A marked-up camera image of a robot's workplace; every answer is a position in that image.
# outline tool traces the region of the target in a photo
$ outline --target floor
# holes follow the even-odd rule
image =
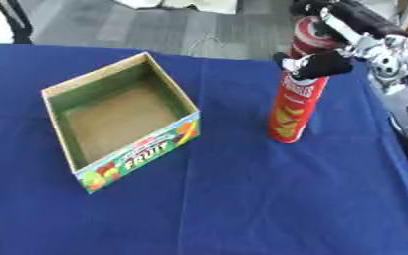
[[[150,49],[233,59],[268,59],[292,35],[291,0],[240,0],[239,14],[133,10],[112,0],[21,0],[38,44]]]

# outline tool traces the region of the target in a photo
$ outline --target red cylindrical object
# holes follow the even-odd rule
[[[337,47],[328,36],[315,29],[317,17],[304,17],[296,24],[291,57],[320,53]],[[269,119],[269,134],[277,141],[292,143],[300,139],[328,77],[297,81],[283,72],[279,90]]]
[[[316,29],[318,17],[307,16],[297,21],[294,29],[293,43],[290,56],[299,59],[304,55],[321,53],[338,47],[338,43],[330,36],[323,35]]]

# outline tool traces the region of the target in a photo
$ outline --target blue tablecloth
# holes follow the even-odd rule
[[[40,90],[137,52],[0,46],[0,254],[408,255],[408,162],[358,64],[279,144],[272,62],[154,53],[202,136],[87,195]]]

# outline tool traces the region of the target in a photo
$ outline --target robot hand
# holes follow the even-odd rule
[[[408,138],[408,33],[355,0],[301,0],[293,14],[318,16],[346,46],[299,60],[275,61],[297,80],[349,72],[351,58],[366,61],[373,91]]]

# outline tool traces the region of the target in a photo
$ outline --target open box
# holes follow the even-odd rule
[[[199,110],[148,53],[42,95],[72,174],[88,193],[200,133]]]

